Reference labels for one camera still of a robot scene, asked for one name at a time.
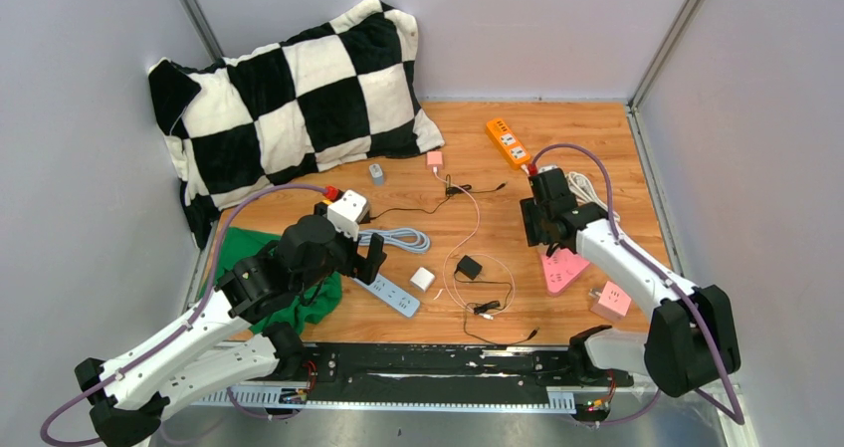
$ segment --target gray cable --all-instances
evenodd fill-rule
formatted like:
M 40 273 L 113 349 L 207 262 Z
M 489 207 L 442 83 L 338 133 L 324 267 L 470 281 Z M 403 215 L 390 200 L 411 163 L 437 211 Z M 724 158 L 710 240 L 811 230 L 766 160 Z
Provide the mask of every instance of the gray cable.
M 394 230 L 363 230 L 360 232 L 360 246 L 369 246 L 373 233 L 383 236 L 385 245 L 395 246 L 410 253 L 421 255 L 431 249 L 431 239 L 428 235 L 406 227 Z M 412 238 L 412 240 L 406 241 L 402 238 Z

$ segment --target pink charging brick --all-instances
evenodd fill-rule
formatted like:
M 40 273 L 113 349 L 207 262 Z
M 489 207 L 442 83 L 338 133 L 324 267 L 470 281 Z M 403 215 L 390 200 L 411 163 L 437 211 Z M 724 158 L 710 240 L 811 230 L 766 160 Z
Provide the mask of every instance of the pink charging brick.
M 630 309 L 630 297 L 615 283 L 608 281 L 592 305 L 593 313 L 612 322 L 621 321 Z
M 438 170 L 443 169 L 443 152 L 435 150 L 425 153 L 425 166 L 429 170 L 433 168 L 437 168 Z
M 561 295 L 589 267 L 588 261 L 568 249 L 558 249 L 550 258 L 545 256 L 544 251 L 540 251 L 539 258 L 549 296 Z

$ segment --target white wall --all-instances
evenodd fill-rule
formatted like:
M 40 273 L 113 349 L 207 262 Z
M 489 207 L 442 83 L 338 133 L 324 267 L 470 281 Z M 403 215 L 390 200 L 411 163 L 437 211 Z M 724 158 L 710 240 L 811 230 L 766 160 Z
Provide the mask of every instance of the white wall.
M 684 268 L 731 296 L 760 445 L 844 437 L 844 4 L 706 0 L 642 108 Z
M 230 57 L 360 0 L 199 0 Z M 416 88 L 433 98 L 633 95 L 684 0 L 384 0 L 420 27 Z
M 73 369 L 177 313 L 195 249 L 146 68 L 210 59 L 178 0 L 0 0 L 0 444 L 42 445 Z M 94 434 L 87 403 L 54 436 Z

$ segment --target black power adapter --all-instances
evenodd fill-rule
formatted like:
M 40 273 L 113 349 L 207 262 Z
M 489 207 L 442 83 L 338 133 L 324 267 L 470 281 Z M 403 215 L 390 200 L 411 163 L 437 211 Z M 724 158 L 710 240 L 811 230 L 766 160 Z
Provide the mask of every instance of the black power adapter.
M 481 274 L 481 268 L 482 267 L 480 263 L 468 256 L 464 256 L 457 263 L 456 271 L 458 273 L 463 273 L 463 275 L 469 278 L 470 280 L 474 280 L 475 278 L 478 278 L 478 275 Z

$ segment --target green cloth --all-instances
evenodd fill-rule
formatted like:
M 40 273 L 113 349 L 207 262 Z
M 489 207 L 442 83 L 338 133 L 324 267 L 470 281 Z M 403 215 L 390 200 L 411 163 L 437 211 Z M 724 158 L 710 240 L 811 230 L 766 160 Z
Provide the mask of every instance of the green cloth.
M 235 263 L 255 255 L 264 245 L 278 239 L 279 235 L 229 228 L 226 232 L 226 239 L 223 240 L 223 247 L 220 249 L 220 261 L 217 263 L 217 273 L 215 273 L 214 280 L 219 281 L 226 271 L 235 266 Z M 306 300 L 314 295 L 316 288 L 316 286 L 311 286 L 305 291 Z M 249 328 L 249 331 L 258 334 L 269 324 L 289 323 L 298 334 L 301 334 L 305 329 L 305 323 L 318 324 L 322 321 L 322 318 L 334 311 L 334 308 L 340 304 L 341 299 L 340 274 L 334 273 L 325 278 L 319 295 L 310 305 L 302 306 L 300 297 L 296 297 L 290 306 L 258 321 Z

